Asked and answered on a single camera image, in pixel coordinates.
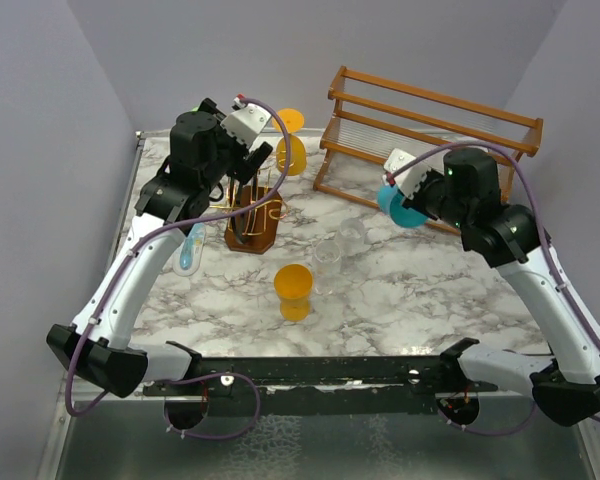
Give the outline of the blue plastic wine glass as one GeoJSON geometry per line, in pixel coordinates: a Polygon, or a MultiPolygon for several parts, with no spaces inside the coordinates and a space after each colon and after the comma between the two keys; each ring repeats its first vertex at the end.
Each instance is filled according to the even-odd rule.
{"type": "Polygon", "coordinates": [[[379,190],[377,203],[380,210],[397,226],[417,228],[426,223],[427,216],[412,207],[414,195],[413,189],[404,193],[397,184],[387,184],[379,190]]]}

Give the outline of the orange wine glass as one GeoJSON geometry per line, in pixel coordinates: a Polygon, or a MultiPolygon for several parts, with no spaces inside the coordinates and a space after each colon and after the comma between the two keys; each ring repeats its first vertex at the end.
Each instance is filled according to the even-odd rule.
{"type": "Polygon", "coordinates": [[[280,300],[280,313],[285,320],[298,322],[310,312],[313,276],[301,264],[282,267],[274,277],[274,290],[280,300]]]}
{"type": "Polygon", "coordinates": [[[304,143],[296,136],[303,127],[305,119],[303,114],[293,108],[284,108],[277,112],[280,119],[286,126],[289,134],[289,144],[281,139],[276,146],[276,167],[282,172],[287,160],[287,146],[290,146],[291,162],[288,168],[288,176],[298,176],[302,174],[307,167],[307,152],[304,143]]]}

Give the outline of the orange wine glass front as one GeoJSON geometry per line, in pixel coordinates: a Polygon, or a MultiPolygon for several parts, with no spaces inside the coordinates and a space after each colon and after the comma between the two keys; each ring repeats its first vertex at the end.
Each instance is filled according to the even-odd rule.
{"type": "Polygon", "coordinates": [[[274,277],[274,290],[280,300],[280,313],[285,320],[298,322],[310,312],[313,276],[301,264],[282,267],[274,277]]]}

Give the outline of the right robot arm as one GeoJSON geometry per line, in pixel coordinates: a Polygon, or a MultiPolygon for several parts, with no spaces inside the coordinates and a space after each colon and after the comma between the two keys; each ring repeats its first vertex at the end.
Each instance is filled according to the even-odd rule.
{"type": "Polygon", "coordinates": [[[419,156],[386,179],[402,208],[459,230],[464,250],[481,255],[507,281],[552,350],[536,358],[463,339],[442,353],[441,383],[452,391],[472,382],[496,385],[531,398],[569,427],[600,412],[600,325],[564,273],[536,202],[502,200],[496,149],[484,142],[443,145],[441,171],[419,156]]]}

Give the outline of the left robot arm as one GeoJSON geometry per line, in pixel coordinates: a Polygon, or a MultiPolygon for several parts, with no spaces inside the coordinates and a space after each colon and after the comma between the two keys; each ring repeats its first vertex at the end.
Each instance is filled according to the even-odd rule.
{"type": "Polygon", "coordinates": [[[225,177],[247,182],[272,148],[253,144],[272,119],[261,102],[237,96],[224,114],[206,99],[179,115],[169,153],[141,189],[126,240],[88,303],[69,325],[55,324],[46,342],[67,370],[104,392],[129,396],[140,384],[166,380],[186,395],[201,371],[184,347],[131,342],[138,314],[159,273],[205,218],[211,194],[225,177]]]}

